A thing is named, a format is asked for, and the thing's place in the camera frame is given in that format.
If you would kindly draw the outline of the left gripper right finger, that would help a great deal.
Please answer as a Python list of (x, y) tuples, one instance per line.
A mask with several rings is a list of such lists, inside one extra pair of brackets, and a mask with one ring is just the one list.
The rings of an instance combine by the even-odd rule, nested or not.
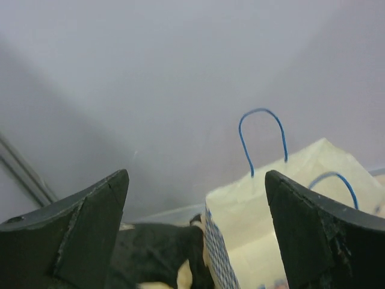
[(290, 288), (384, 288), (384, 219), (281, 173), (265, 190)]

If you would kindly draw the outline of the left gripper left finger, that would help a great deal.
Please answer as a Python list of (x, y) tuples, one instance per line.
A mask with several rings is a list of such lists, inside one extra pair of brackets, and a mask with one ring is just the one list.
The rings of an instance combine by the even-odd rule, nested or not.
[(1, 288), (103, 288), (128, 186), (121, 169), (1, 223)]

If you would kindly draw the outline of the checkered paper bag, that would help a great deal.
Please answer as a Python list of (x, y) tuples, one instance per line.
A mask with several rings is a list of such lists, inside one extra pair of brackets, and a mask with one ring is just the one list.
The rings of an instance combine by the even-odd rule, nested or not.
[[(205, 201), (205, 245), (217, 288), (288, 288), (288, 281), (265, 193), (265, 174), (276, 170), (307, 187), (325, 172), (344, 176), (356, 193), (359, 209), (384, 216), (384, 186), (351, 154), (322, 138), (292, 154), (211, 191)], [(350, 192), (337, 177), (313, 189), (354, 207)]]

